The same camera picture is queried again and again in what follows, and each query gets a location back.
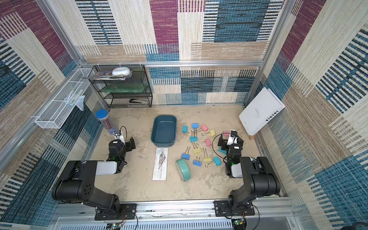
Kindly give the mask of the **teal binder clip front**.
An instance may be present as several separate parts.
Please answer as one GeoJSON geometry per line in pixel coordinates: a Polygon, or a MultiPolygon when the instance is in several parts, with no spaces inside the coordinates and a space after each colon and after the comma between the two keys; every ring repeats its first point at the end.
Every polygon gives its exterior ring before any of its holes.
{"type": "Polygon", "coordinates": [[[212,161],[208,164],[205,165],[206,168],[210,167],[210,166],[219,166],[221,165],[221,160],[218,157],[215,157],[212,159],[212,161]]]}

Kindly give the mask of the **yellow binder clip front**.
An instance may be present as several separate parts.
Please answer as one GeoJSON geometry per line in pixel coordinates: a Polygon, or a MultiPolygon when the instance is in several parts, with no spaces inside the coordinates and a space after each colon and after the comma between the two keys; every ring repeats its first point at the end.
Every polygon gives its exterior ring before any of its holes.
{"type": "Polygon", "coordinates": [[[210,163],[212,162],[212,158],[209,157],[208,153],[207,153],[207,149],[203,148],[203,153],[204,153],[204,157],[203,157],[203,162],[205,163],[210,163]]]}

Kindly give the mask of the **blue binder clip front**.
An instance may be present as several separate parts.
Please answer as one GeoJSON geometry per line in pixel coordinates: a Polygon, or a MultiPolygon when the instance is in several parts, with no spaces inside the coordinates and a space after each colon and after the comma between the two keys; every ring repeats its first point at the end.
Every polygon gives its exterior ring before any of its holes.
{"type": "Polygon", "coordinates": [[[201,167],[201,166],[202,166],[202,162],[201,162],[200,157],[198,157],[198,156],[197,156],[197,157],[193,160],[193,165],[198,166],[198,167],[201,167]]]}

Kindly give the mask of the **white ruler package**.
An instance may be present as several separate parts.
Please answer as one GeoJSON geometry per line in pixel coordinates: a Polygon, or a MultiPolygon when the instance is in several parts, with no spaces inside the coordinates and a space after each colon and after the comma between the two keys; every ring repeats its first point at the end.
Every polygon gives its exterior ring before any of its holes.
{"type": "Polygon", "coordinates": [[[156,148],[153,181],[165,181],[167,177],[168,148],[156,148]]]}

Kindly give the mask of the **teal plastic storage box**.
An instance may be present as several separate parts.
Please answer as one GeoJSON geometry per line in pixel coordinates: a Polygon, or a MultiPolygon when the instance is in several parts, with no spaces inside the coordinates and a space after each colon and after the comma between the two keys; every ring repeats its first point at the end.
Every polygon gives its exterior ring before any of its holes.
{"type": "Polygon", "coordinates": [[[168,148],[176,139],[177,118],[173,115],[159,115],[155,118],[151,141],[156,147],[168,148]]]}

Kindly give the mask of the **mint green tape roll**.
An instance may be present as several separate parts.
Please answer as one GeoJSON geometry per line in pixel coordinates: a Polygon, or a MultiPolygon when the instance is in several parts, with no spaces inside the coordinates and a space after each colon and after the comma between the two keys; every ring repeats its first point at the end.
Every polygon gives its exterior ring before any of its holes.
{"type": "Polygon", "coordinates": [[[175,162],[181,180],[187,182],[191,179],[189,167],[184,159],[179,159],[175,162]]]}

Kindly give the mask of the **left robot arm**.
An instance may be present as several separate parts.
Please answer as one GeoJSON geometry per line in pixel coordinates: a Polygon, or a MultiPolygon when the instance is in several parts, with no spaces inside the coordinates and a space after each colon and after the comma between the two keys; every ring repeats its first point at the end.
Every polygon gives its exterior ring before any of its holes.
{"type": "Polygon", "coordinates": [[[98,189],[95,178],[121,173],[127,165],[126,153],[135,148],[133,138],[128,142],[116,138],[109,142],[109,156],[105,161],[68,161],[52,189],[52,199],[94,207],[95,220],[134,219],[137,205],[121,204],[118,195],[98,189]]]}

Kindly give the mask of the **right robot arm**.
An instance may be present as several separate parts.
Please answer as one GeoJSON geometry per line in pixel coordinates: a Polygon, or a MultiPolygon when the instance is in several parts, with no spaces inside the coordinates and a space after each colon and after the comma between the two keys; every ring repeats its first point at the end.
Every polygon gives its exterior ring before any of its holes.
{"type": "Polygon", "coordinates": [[[267,157],[243,157],[243,140],[236,131],[218,135],[218,146],[226,152],[225,173],[240,178],[243,185],[230,192],[227,201],[214,201],[215,215],[230,219],[233,216],[255,215],[253,201],[279,194],[280,181],[267,157]]]}

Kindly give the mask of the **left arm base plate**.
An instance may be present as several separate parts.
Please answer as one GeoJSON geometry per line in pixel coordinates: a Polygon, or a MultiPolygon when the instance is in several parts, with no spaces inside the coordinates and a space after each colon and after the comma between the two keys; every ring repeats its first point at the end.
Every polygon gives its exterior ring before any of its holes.
{"type": "Polygon", "coordinates": [[[94,220],[133,220],[135,218],[135,212],[137,210],[137,203],[123,203],[120,204],[117,211],[96,209],[96,215],[94,220]]]}

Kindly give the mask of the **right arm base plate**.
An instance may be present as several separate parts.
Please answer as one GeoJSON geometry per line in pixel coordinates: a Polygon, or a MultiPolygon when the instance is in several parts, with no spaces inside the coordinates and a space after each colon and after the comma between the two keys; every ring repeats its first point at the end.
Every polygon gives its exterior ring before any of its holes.
{"type": "Polygon", "coordinates": [[[252,203],[245,205],[230,205],[228,200],[215,200],[213,202],[216,217],[253,216],[255,215],[252,203]]]}

